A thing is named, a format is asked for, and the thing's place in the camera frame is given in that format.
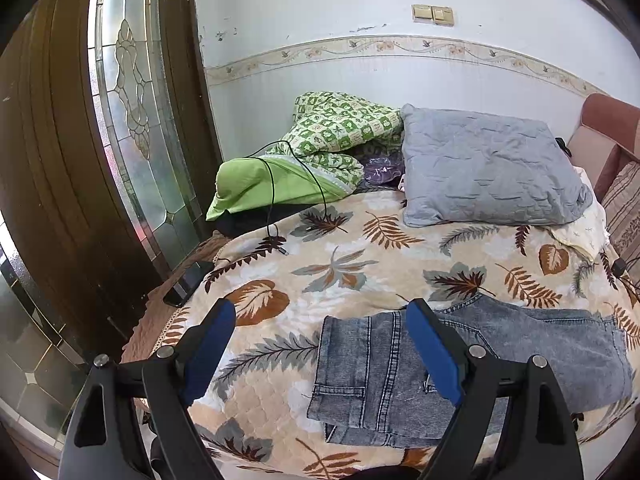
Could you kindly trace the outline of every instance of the floral wallpaper border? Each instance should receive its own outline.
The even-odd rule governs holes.
[[[587,97],[605,93],[578,76],[511,50],[471,41],[427,36],[353,36],[313,41],[271,50],[220,67],[207,68],[208,86],[310,62],[348,57],[428,57],[494,66],[517,72]]]

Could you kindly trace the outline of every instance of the jeans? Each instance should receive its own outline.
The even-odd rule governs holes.
[[[405,311],[359,319],[327,317],[307,416],[349,446],[435,446],[455,411],[435,389],[405,326]],[[506,360],[534,354],[552,367],[570,412],[607,406],[632,391],[625,339],[612,317],[585,310],[523,308],[476,295],[436,311],[468,344]],[[507,398],[487,434],[499,433]]]

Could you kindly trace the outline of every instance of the white wall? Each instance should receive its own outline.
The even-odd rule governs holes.
[[[412,4],[449,6],[453,28],[412,21]],[[309,41],[436,36],[521,52],[640,106],[640,59],[581,0],[196,0],[206,68]],[[431,59],[340,59],[281,68],[209,87],[225,158],[245,155],[290,126],[302,91],[335,90],[389,105],[466,108],[546,121],[568,138],[583,99],[499,68]]]

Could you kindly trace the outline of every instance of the light switch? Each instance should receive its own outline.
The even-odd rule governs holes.
[[[450,7],[432,7],[430,5],[414,5],[412,6],[414,12],[414,22],[418,23],[430,23],[433,22],[436,25],[449,25],[454,24],[453,10]]]

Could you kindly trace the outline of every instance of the blue gripper pad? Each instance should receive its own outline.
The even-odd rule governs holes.
[[[456,362],[413,301],[406,308],[406,326],[437,391],[458,407],[462,403],[460,383],[464,378],[458,376]]]
[[[216,319],[202,337],[200,346],[184,367],[184,388],[180,393],[185,407],[207,393],[226,345],[236,327],[236,309],[229,300],[218,304]]]

